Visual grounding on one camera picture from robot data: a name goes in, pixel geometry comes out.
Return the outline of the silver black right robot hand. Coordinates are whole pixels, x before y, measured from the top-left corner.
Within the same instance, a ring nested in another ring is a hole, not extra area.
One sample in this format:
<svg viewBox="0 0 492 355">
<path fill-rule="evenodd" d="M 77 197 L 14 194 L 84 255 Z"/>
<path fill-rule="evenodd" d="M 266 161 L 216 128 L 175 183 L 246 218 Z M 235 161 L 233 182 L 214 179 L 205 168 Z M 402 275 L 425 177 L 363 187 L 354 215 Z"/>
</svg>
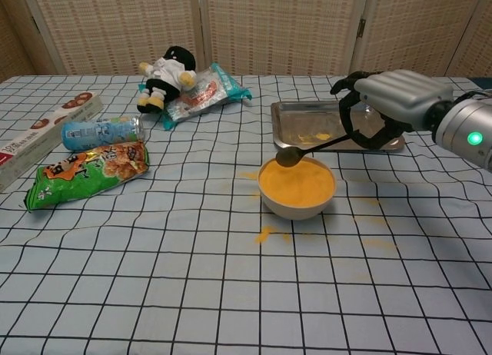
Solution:
<svg viewBox="0 0 492 355">
<path fill-rule="evenodd" d="M 440 120 L 452 108 L 453 88 L 414 71 L 355 71 L 338 80 L 333 95 L 348 93 L 339 101 L 344 130 L 365 149 L 376 150 L 404 132 L 435 131 Z M 372 137 L 357 130 L 351 121 L 351 109 L 359 102 L 373 108 L 384 126 Z"/>
</svg>

